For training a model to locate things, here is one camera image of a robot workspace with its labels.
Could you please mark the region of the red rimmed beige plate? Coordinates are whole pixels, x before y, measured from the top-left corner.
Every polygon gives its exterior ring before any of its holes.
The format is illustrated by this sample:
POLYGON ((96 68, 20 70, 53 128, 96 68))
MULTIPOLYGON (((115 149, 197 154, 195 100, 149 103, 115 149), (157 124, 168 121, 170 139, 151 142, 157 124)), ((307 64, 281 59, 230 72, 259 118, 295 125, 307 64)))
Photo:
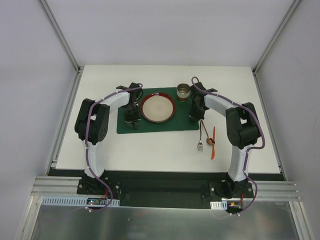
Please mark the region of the red rimmed beige plate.
POLYGON ((176 103, 168 94, 155 92, 143 98, 140 112, 149 122, 164 123, 175 115, 176 103))

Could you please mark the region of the steel cup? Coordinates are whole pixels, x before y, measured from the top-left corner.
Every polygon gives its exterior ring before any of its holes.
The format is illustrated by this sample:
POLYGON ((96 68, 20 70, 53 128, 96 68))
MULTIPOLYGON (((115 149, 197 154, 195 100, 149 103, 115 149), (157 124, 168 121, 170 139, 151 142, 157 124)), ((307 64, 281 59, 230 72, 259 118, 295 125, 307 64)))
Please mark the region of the steel cup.
POLYGON ((180 102, 186 102, 189 99, 190 92, 190 86, 186 83, 180 83, 176 87, 176 96, 180 102))

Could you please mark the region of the copper spoon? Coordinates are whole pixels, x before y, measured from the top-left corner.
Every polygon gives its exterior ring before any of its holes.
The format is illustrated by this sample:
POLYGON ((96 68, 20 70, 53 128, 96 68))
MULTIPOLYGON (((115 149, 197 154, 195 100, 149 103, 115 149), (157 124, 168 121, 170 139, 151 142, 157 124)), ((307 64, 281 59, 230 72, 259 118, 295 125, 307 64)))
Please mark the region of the copper spoon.
POLYGON ((208 131, 207 131, 207 129, 206 129, 206 126, 205 126, 205 124, 204 124, 204 121, 201 119, 200 122, 201 122, 201 124, 202 124, 202 126, 203 126, 203 128, 204 128, 204 131, 205 131, 205 133, 206 133, 206 136, 207 136, 206 142, 207 142, 208 145, 212 146, 212 138, 211 138, 211 137, 209 136, 209 134, 208 134, 208 131))

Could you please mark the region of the silver fork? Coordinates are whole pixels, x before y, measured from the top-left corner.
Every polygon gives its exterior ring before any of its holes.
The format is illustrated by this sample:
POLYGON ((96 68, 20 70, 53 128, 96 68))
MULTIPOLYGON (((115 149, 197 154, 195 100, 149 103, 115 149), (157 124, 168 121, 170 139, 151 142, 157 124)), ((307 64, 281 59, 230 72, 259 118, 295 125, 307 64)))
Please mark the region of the silver fork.
POLYGON ((203 125, 202 125, 202 121, 199 121, 199 141, 197 144, 197 150, 199 152, 203 151, 203 143, 202 143, 202 134, 203 134, 203 125))

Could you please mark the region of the orange knife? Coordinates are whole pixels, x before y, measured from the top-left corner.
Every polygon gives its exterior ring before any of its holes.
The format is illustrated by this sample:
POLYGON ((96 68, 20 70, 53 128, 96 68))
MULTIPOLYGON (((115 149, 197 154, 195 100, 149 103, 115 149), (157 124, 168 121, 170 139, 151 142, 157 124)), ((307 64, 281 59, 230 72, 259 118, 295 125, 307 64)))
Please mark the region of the orange knife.
POLYGON ((215 158, 216 126, 213 127, 211 160, 215 158))

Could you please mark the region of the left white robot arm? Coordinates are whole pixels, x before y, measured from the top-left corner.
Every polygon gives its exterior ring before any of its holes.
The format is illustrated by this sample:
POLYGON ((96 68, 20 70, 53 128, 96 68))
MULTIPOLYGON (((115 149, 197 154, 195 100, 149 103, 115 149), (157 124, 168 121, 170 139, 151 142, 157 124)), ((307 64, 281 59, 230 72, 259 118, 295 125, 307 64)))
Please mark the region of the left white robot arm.
POLYGON ((102 194, 106 188, 105 181, 101 179, 105 171, 104 157, 99 149, 108 133, 110 114, 122 108, 125 124, 137 130, 141 120, 139 100, 142 94, 143 85, 132 82, 128 87, 118 86, 113 93, 103 98, 86 98, 81 103, 74 131, 84 147, 83 185, 88 185, 89 190, 96 195, 102 194))

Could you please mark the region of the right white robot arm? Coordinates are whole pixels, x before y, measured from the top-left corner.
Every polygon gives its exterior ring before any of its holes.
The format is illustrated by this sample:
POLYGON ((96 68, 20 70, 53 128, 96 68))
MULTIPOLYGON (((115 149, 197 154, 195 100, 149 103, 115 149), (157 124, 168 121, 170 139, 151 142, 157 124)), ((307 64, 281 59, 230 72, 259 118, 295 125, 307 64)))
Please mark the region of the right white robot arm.
POLYGON ((231 162, 224 182, 214 187, 215 193, 223 198, 234 198, 242 193, 248 184, 248 162, 250 150, 263 136, 255 106, 239 104, 218 94, 215 89, 206 90, 198 82, 190 87, 190 120, 200 122, 205 111, 212 109, 226 120, 226 134, 232 145, 231 162))

